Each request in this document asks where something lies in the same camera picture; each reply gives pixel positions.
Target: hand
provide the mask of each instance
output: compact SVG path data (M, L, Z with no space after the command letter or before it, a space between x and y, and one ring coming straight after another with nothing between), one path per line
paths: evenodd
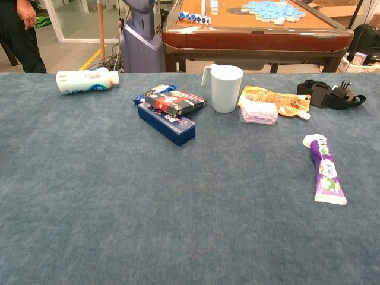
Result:
M29 0L17 0L17 14L24 21L25 31L37 24L36 12Z

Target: orange snack pouch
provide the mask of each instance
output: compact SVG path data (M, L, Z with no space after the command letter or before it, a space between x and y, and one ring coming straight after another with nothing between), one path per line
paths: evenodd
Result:
M246 102L269 102L275 103L277 111L283 116L299 116L308 120L310 107L310 95L295 95L276 93L264 88L246 86L239 99L239 106Z

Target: purple toothpaste tube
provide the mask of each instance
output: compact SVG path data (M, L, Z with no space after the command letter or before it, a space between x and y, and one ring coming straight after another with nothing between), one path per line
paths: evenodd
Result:
M314 201L346 205L347 200L340 186L334 157L326 137L320 134L307 135L302 143L310 148L314 160L316 170Z

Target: white plastic bottle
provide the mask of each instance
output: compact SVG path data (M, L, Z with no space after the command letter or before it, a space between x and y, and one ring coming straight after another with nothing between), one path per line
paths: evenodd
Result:
M58 71L56 80L62 94L107 90L120 82L118 72L109 71L105 67L94 70Z

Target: blue and white puzzle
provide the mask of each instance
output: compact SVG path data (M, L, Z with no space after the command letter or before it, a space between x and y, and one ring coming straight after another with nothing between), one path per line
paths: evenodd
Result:
M283 25L285 21L297 22L306 16L304 11L290 5L287 0L280 2L251 1L243 5L240 10L255 15L258 21L273 22L276 25Z
M178 14L178 20L189 20L193 21L195 23L200 23L204 25L210 25L211 24L211 17L208 16L202 16L199 14L190 14L189 12L183 11Z

